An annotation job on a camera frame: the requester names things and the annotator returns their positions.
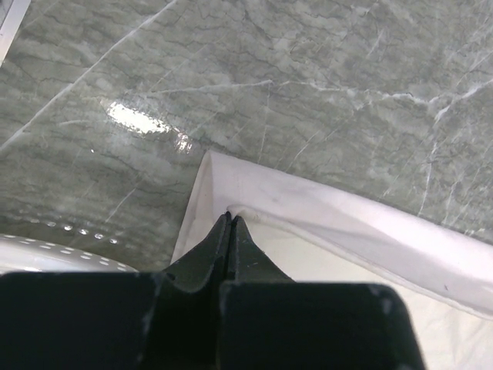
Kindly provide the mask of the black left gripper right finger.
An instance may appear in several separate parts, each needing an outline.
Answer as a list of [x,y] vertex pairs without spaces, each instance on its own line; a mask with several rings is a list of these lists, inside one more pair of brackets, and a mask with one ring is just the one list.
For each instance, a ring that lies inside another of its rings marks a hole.
[[236,217],[219,296],[221,369],[422,369],[407,308],[392,288],[298,283]]

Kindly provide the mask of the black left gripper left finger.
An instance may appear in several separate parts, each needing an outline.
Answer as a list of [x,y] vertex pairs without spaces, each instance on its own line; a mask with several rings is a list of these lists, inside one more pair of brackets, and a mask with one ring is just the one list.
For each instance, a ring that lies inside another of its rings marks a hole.
[[231,216],[159,272],[12,272],[1,279],[3,369],[209,369]]

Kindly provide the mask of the cream white t-shirt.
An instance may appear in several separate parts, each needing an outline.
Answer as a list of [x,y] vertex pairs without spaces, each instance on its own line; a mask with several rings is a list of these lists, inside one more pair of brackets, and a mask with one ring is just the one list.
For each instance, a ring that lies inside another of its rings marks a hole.
[[386,284],[410,312],[429,369],[492,367],[492,248],[367,198],[220,153],[205,154],[179,259],[219,215],[295,281]]

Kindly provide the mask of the white perforated plastic basket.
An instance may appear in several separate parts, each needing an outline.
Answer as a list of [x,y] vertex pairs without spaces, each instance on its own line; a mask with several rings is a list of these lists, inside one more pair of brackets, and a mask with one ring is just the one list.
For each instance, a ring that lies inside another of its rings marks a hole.
[[136,273],[134,267],[89,251],[28,236],[1,224],[1,274],[29,273]]

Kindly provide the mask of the aluminium extrusion rail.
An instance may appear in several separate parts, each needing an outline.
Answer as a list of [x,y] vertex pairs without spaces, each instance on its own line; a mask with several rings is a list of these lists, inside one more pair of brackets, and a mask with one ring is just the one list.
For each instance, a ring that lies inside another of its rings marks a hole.
[[3,64],[30,0],[1,0],[0,62]]

